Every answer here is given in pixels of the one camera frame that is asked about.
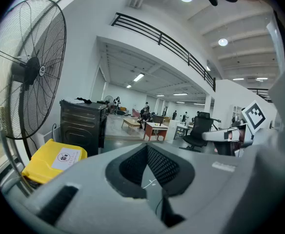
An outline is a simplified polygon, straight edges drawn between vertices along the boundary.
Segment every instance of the ceiling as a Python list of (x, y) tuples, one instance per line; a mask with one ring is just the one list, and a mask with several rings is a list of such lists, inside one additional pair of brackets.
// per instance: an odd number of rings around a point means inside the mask
[[(107, 66), (110, 83), (126, 88), (131, 88), (151, 96), (165, 95), (161, 99), (172, 102), (205, 103), (205, 93), (190, 79), (156, 63), (155, 61), (135, 53), (131, 50), (100, 43), (102, 65)], [(144, 77), (138, 81), (134, 79), (143, 73)], [(187, 93), (187, 96), (174, 96), (176, 93)]]
[[(270, 87), (279, 75), (273, 42), (266, 29), (272, 10), (263, 2), (219, 0), (214, 7), (208, 0), (129, 0), (139, 8), (144, 3), (164, 4), (178, 13), (203, 35), (214, 50), (224, 70), (225, 78), (244, 78), (243, 86)], [(226, 38), (228, 45), (221, 47), (219, 39)], [(258, 82), (255, 78), (268, 78)]]

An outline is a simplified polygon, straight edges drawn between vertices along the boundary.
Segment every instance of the metal railing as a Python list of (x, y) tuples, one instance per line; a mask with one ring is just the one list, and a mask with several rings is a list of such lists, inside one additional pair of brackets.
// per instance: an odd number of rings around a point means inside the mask
[(183, 46), (176, 42), (173, 38), (169, 37), (167, 34), (158, 30), (157, 28), (138, 20), (134, 17), (130, 17), (125, 14), (116, 13), (116, 18), (111, 24), (111, 26), (120, 26), (139, 34), (142, 34), (152, 40), (154, 40), (158, 45), (162, 45), (168, 50), (172, 51), (175, 55), (181, 58), (187, 63), (187, 65), (194, 70), (196, 70), (199, 75), (210, 85), (215, 91), (215, 78), (206, 71), (206, 69), (199, 63), (199, 61), (187, 51)]
[(270, 96), (268, 95), (268, 89), (264, 88), (248, 88), (252, 92), (256, 93), (259, 97), (266, 100), (269, 103), (272, 103)]

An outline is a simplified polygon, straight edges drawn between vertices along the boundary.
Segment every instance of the black slot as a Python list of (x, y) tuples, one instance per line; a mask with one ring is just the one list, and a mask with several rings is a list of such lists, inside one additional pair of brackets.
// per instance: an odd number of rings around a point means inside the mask
[(74, 186), (63, 187), (38, 213), (38, 217), (41, 220), (54, 225), (77, 191), (78, 189)]

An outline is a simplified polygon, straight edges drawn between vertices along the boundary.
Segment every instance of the table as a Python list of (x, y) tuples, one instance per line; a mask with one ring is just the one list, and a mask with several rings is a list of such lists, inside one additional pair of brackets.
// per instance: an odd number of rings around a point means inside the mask
[(144, 133), (143, 139), (147, 135), (149, 137), (148, 141), (150, 141), (151, 136), (157, 136), (157, 140), (159, 140), (159, 136), (162, 136), (163, 141), (165, 140), (165, 136), (167, 133), (168, 126), (165, 126), (163, 124), (161, 124), (161, 126), (160, 126), (159, 123), (153, 123), (153, 122), (147, 122), (145, 124), (147, 124), (147, 126), (146, 126), (146, 131)]
[(132, 119), (132, 118), (123, 119), (122, 127), (124, 123), (127, 124), (128, 127), (140, 127), (140, 124), (136, 122), (135, 119)]
[[(188, 130), (189, 128), (186, 127), (184, 124), (178, 124), (176, 127), (176, 131), (175, 131), (175, 135), (174, 135), (174, 139), (176, 139), (176, 136), (185, 136), (188, 134)], [(183, 133), (183, 135), (179, 135), (177, 132), (180, 131)]]

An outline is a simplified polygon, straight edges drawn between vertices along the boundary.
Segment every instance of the chair headrest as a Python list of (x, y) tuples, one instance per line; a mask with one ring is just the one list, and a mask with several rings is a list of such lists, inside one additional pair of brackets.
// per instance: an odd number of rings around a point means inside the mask
[(210, 113), (199, 112), (198, 117), (199, 117), (199, 118), (210, 119)]

